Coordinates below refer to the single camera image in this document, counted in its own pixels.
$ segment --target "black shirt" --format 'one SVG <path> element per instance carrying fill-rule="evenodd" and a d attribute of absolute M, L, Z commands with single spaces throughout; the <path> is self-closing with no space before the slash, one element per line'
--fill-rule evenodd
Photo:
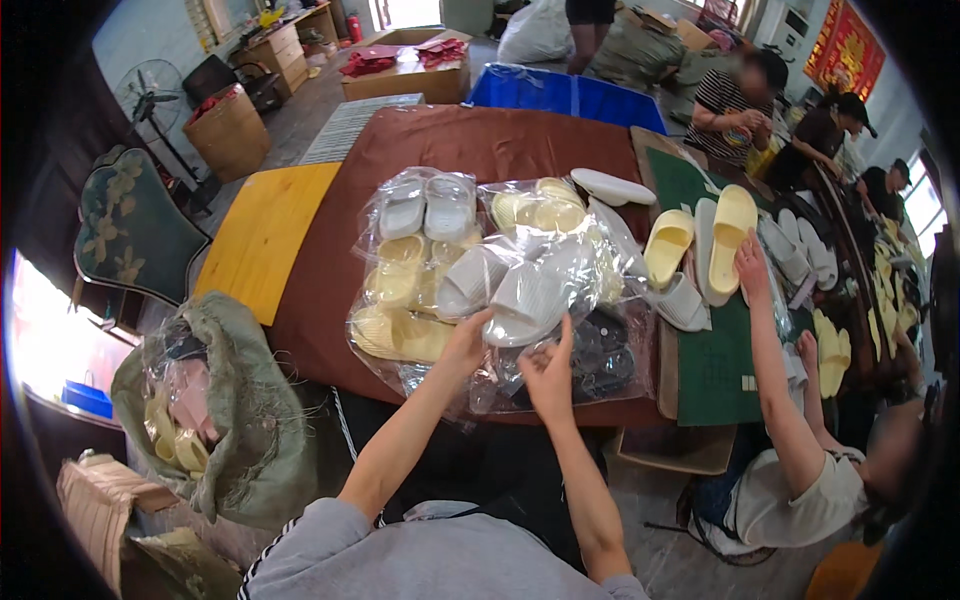
<path fill-rule="evenodd" d="M 817 152 L 833 158 L 843 144 L 845 132 L 837 127 L 829 109 L 813 108 L 793 134 Z M 787 144 L 770 163 L 765 180 L 770 187 L 779 191 L 792 189 L 811 164 L 813 161 L 794 148 L 792 143 Z"/>
<path fill-rule="evenodd" d="M 867 197 L 876 212 L 903 223 L 903 201 L 900 194 L 887 191 L 887 172 L 879 167 L 870 167 L 860 178 L 867 184 Z"/>

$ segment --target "yellow wooden board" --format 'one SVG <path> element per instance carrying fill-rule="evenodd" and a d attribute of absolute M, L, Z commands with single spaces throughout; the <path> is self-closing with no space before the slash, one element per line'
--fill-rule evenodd
<path fill-rule="evenodd" d="M 274 324 L 300 244 L 341 164 L 249 176 L 213 239 L 194 295 L 219 290 L 246 304 L 261 324 Z"/>

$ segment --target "fire extinguisher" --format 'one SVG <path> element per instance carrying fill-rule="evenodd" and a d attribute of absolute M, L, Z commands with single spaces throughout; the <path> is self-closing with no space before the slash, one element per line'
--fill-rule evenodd
<path fill-rule="evenodd" d="M 347 17 L 347 28 L 350 30 L 350 40 L 353 43 L 363 39 L 363 33 L 360 31 L 360 19 L 356 14 Z"/>

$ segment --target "white t-shirt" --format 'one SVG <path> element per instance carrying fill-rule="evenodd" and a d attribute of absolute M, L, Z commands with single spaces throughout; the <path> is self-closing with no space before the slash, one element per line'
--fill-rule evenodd
<path fill-rule="evenodd" d="M 824 451 L 820 477 L 791 500 L 777 451 L 761 452 L 733 487 L 724 524 L 751 546 L 799 548 L 827 538 L 867 507 L 863 479 L 850 459 L 865 457 L 851 447 L 842 454 L 837 460 Z"/>

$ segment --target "hand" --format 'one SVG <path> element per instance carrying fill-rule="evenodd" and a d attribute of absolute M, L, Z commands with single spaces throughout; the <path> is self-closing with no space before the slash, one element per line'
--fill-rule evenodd
<path fill-rule="evenodd" d="M 493 311 L 487 308 L 459 323 L 453 329 L 453 335 L 450 336 L 450 341 L 446 343 L 444 352 L 434 368 L 449 370 L 461 378 L 468 377 L 476 371 L 487 353 L 487 345 L 480 337 L 480 329 L 492 316 Z"/>
<path fill-rule="evenodd" d="M 530 401 L 547 427 L 573 422 L 573 395 L 570 380 L 570 352 L 573 350 L 573 323 L 564 314 L 564 334 L 559 344 L 548 344 L 532 356 L 516 361 L 527 384 Z"/>
<path fill-rule="evenodd" d="M 817 339 L 813 337 L 809 329 L 805 329 L 797 340 L 797 352 L 800 354 L 800 360 L 804 363 L 806 376 L 812 377 L 818 374 L 817 371 Z"/>
<path fill-rule="evenodd" d="M 827 167 L 827 169 L 837 179 L 840 179 L 841 177 L 843 177 L 843 169 L 841 169 L 840 165 L 838 165 L 835 161 L 829 160 L 828 162 L 824 163 L 824 166 Z"/>
<path fill-rule="evenodd" d="M 769 301 L 770 281 L 767 278 L 767 261 L 760 247 L 760 240 L 756 238 L 756 230 L 750 228 L 740 248 L 733 258 L 733 266 L 740 274 L 740 285 L 746 290 L 750 298 L 750 305 L 757 302 Z"/>

